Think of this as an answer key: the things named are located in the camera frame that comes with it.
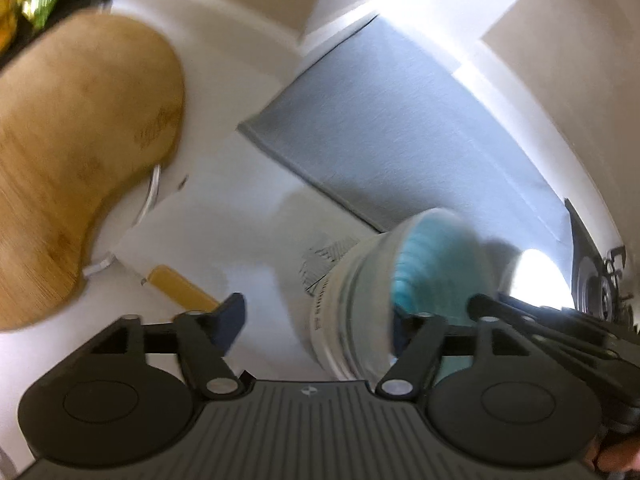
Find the person's hand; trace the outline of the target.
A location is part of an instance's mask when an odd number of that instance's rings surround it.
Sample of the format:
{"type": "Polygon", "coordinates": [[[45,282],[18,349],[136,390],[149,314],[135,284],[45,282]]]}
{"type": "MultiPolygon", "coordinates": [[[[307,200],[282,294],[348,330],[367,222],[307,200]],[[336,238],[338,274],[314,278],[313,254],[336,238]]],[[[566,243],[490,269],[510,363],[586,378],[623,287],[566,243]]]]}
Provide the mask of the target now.
{"type": "Polygon", "coordinates": [[[638,472],[640,438],[638,434],[601,448],[593,463],[603,472],[638,472]]]}

